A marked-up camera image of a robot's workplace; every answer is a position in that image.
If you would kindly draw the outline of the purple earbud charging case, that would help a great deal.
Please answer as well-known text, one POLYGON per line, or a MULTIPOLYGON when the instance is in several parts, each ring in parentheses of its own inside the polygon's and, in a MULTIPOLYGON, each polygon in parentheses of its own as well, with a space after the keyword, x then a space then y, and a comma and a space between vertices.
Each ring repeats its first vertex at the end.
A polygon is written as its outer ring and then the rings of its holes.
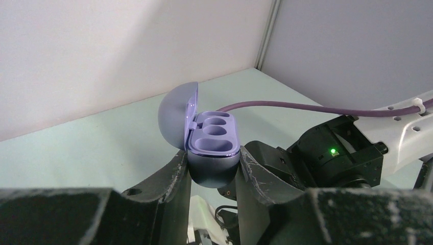
POLYGON ((222 188, 232 182, 240 156, 236 119, 227 112, 198 112, 197 82, 179 85, 165 95, 158 126, 170 145, 186 152, 195 183, 222 188))

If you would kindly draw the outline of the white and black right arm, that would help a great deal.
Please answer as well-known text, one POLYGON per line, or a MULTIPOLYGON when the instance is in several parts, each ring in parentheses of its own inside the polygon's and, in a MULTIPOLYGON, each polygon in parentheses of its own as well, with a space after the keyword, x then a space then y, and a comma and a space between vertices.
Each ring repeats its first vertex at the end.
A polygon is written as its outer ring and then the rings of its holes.
POLYGON ((241 244, 432 244, 432 92, 251 141, 234 184, 241 244))

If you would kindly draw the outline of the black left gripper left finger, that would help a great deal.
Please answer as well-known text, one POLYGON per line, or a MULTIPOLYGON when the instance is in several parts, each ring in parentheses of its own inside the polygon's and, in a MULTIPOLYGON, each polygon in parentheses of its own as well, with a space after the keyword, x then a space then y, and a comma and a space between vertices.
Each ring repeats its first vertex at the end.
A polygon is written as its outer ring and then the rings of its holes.
POLYGON ((190 191, 184 151, 123 192, 2 189, 1 244, 186 244, 190 191))

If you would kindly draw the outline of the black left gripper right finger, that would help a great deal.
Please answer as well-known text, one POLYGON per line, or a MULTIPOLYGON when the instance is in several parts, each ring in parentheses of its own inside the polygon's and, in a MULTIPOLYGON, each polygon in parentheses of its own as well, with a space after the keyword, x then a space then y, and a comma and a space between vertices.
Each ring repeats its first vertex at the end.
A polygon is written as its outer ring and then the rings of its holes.
POLYGON ((432 244, 425 190, 299 190, 240 151, 235 178, 241 244, 432 244))

